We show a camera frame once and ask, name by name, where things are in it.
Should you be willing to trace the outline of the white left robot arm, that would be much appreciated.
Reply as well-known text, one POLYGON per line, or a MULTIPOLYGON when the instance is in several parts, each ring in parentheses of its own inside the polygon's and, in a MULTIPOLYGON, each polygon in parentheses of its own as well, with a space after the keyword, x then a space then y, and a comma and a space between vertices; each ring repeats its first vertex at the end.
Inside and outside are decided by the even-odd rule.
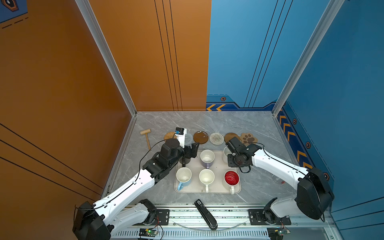
POLYGON ((177 139, 162 141, 162 148, 138 173, 123 186, 96 201, 83 203, 77 208, 73 233, 79 240, 109 240, 116 233, 135 224, 150 224, 156 207, 149 200, 141 200, 134 207, 126 206, 141 193, 165 178, 178 162, 195 158, 199 143, 182 147, 177 139))

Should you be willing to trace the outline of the red mug white handle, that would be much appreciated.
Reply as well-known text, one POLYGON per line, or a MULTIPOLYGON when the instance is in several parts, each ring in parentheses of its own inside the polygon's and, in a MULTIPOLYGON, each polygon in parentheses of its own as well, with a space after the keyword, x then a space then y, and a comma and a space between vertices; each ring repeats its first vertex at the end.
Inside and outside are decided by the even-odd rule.
POLYGON ((240 182, 240 176, 235 171, 227 171, 224 174, 223 185, 231 195, 235 194, 235 188, 240 182))

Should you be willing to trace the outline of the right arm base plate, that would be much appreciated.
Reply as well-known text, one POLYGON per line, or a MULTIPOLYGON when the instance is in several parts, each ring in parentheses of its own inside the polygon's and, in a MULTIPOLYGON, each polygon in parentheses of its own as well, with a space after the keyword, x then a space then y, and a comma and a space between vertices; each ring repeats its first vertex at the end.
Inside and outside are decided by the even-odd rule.
POLYGON ((291 219, 287 217, 283 218, 275 218, 273 223, 268 223, 267 218, 263 215, 263 210, 262 209, 249 209, 248 210, 249 214, 249 220, 252 226, 273 226, 273 225, 285 225, 285 226, 290 226, 292 224, 291 219))

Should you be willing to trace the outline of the dark brown round wooden coaster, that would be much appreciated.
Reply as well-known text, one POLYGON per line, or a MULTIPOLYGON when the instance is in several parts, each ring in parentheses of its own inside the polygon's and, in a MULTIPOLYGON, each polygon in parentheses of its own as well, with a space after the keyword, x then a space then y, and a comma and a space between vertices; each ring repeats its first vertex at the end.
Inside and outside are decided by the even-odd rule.
POLYGON ((224 136, 225 143, 227 143, 228 141, 230 141, 230 140, 233 139, 233 138, 237 138, 239 141, 241 141, 239 135, 237 135, 237 134, 235 134, 235 133, 227 133, 227 134, 224 136))

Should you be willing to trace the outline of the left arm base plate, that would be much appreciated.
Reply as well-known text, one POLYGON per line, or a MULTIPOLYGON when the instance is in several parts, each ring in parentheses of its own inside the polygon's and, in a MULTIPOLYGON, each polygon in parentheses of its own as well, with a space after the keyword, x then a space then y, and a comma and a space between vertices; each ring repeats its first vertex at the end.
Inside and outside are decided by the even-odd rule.
POLYGON ((135 224, 135 226, 155 226, 160 224, 161 226, 167 226, 170 220, 170 210, 169 209, 157 209, 154 218, 151 221, 146 221, 144 223, 135 224))

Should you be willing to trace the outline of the black mug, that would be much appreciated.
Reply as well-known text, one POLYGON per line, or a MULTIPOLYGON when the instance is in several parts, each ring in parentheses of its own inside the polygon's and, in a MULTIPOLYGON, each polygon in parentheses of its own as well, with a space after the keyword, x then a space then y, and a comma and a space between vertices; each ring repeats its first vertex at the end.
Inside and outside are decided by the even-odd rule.
POLYGON ((187 164, 189 164, 191 161, 191 158, 183 157, 179 160, 179 163, 182 165, 182 167, 186 167, 187 164))

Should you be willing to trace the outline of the woven rattan round coaster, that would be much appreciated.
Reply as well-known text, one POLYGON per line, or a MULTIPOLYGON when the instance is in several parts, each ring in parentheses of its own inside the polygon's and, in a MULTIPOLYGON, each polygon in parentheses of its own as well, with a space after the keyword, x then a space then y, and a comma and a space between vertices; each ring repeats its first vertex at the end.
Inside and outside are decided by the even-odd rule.
POLYGON ((164 136, 164 140, 168 140, 168 139, 176 139, 177 136, 176 136, 176 133, 175 132, 168 132, 165 134, 164 136))

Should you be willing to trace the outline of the light blue mug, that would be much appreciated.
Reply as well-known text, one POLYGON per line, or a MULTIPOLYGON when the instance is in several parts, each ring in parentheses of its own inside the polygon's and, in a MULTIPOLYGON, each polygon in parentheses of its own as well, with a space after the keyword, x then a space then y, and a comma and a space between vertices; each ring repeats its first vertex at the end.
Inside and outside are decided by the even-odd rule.
POLYGON ((192 171, 187 167, 182 167, 176 172, 177 191, 181 191, 184 187, 190 185, 192 181, 192 171))

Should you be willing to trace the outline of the clear glass round coaster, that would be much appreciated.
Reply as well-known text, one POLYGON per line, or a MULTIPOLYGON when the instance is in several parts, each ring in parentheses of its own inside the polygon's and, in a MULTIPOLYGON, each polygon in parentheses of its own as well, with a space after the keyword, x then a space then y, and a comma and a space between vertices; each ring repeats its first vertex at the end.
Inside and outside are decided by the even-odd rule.
POLYGON ((194 142, 193 135, 190 133, 186 133, 185 135, 185 146, 190 146, 194 142))

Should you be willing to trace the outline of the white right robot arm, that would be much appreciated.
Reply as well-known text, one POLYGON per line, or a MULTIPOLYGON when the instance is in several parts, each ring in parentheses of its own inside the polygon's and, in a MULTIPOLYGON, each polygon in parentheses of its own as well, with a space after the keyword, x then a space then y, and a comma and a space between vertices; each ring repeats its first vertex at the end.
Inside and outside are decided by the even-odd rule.
POLYGON ((313 220, 325 220, 324 212, 335 195, 325 173, 291 164, 265 150, 260 143, 244 144, 237 138, 226 143, 230 150, 228 165, 233 168, 263 169, 280 178, 296 190, 294 197, 273 198, 263 209, 266 223, 274 225, 286 216, 304 214, 313 220))

